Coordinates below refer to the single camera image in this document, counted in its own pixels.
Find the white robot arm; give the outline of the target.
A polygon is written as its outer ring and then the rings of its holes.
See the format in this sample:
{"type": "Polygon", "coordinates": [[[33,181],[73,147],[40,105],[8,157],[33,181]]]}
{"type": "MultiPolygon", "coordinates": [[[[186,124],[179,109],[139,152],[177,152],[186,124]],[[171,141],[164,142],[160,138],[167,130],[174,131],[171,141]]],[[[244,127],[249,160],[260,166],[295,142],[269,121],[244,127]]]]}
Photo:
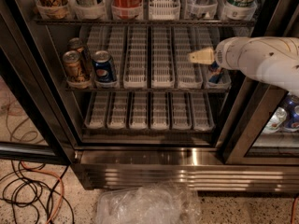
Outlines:
{"type": "Polygon", "coordinates": [[[231,37],[216,48],[187,55],[191,63],[238,70],[253,80],[274,85],[299,96],[299,39],[296,37],[231,37]]]}

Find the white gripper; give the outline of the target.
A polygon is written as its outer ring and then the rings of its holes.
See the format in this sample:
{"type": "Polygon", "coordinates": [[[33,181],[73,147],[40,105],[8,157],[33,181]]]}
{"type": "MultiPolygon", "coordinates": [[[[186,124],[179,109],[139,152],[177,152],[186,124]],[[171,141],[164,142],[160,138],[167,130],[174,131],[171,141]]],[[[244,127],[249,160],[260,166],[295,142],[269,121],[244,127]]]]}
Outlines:
{"type": "Polygon", "coordinates": [[[248,43],[248,37],[231,37],[222,40],[215,49],[207,47],[188,54],[191,63],[212,64],[214,61],[227,70],[244,70],[249,63],[241,58],[243,47],[248,43]]]}

